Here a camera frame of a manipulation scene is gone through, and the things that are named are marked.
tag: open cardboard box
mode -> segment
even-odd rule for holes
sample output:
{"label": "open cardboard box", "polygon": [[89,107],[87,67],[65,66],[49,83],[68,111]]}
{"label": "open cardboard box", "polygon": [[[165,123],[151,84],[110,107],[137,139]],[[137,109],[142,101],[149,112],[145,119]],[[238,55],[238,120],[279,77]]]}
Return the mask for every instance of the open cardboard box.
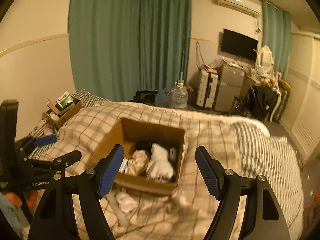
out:
{"label": "open cardboard box", "polygon": [[105,158],[116,144],[124,148],[124,157],[132,158],[135,143],[141,140],[153,141],[164,147],[175,147],[179,153],[174,182],[160,183],[147,180],[145,176],[131,176],[118,172],[115,183],[139,191],[160,195],[171,195],[178,185],[181,170],[181,160],[184,146],[185,131],[183,129],[164,125],[135,121],[120,118],[103,139],[98,149],[92,156],[92,165],[95,166],[101,158]]}
{"label": "open cardboard box", "polygon": [[82,108],[81,101],[77,98],[73,98],[73,99],[75,101],[75,105],[68,112],[66,112],[63,116],[61,116],[57,120],[52,119],[52,117],[50,116],[50,113],[52,112],[51,109],[49,109],[46,112],[47,116],[52,120],[52,122],[57,127],[57,129],[59,129],[62,125],[64,125],[64,123],[67,120],[69,120],[71,117],[73,117],[75,114],[77,114],[80,111],[80,109]]}

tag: green curtain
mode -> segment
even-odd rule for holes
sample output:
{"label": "green curtain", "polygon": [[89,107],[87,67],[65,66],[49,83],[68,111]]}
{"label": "green curtain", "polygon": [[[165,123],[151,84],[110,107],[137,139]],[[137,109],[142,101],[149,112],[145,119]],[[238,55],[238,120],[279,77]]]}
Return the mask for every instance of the green curtain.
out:
{"label": "green curtain", "polygon": [[272,3],[262,2],[263,37],[262,45],[267,45],[275,58],[275,72],[281,71],[282,78],[287,73],[287,61],[291,48],[290,14],[277,10]]}
{"label": "green curtain", "polygon": [[191,0],[140,0],[140,88],[172,88],[187,77]]}
{"label": "green curtain", "polygon": [[139,0],[70,0],[68,32],[76,90],[127,101],[139,89]]}

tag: gray floor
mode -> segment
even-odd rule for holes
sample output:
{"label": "gray floor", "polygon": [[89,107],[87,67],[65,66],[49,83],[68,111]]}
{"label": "gray floor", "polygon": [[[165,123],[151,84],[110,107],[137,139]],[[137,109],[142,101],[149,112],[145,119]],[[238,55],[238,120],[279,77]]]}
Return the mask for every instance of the gray floor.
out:
{"label": "gray floor", "polygon": [[[223,114],[212,109],[201,109],[200,107],[190,105],[188,105],[188,110],[203,112],[206,114]],[[286,136],[288,142],[296,151],[298,151],[298,148],[293,142],[292,138],[281,124],[276,122],[266,122],[265,125],[268,128],[270,135]],[[320,192],[320,160],[313,163],[308,163],[303,167],[301,171],[301,181],[304,193],[304,206],[306,207],[314,201],[316,193]]]}

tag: finger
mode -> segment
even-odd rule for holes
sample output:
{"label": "finger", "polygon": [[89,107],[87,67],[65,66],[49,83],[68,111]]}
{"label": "finger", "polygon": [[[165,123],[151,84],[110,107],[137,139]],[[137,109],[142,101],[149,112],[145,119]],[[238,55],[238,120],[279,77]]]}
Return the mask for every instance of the finger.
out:
{"label": "finger", "polygon": [[30,207],[30,208],[35,208],[36,207],[37,197],[38,197],[38,191],[37,190],[29,192],[29,196],[28,196],[28,199],[27,199],[28,207]]}
{"label": "finger", "polygon": [[21,206],[22,205],[21,199],[15,193],[6,192],[6,193],[4,193],[4,195],[7,198],[7,200],[9,200],[11,202],[12,205],[15,205],[15,206]]}

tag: black cloth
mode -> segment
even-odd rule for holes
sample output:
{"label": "black cloth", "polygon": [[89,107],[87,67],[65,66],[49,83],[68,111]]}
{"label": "black cloth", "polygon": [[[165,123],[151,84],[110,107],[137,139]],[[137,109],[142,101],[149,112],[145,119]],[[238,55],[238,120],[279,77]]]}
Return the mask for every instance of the black cloth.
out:
{"label": "black cloth", "polygon": [[248,110],[252,117],[263,121],[272,112],[277,100],[278,96],[270,87],[250,87],[247,96],[238,103],[235,114],[244,115]]}
{"label": "black cloth", "polygon": [[144,103],[146,105],[152,105],[155,103],[157,93],[158,91],[148,91],[148,90],[137,91],[133,99],[129,100],[128,102]]}

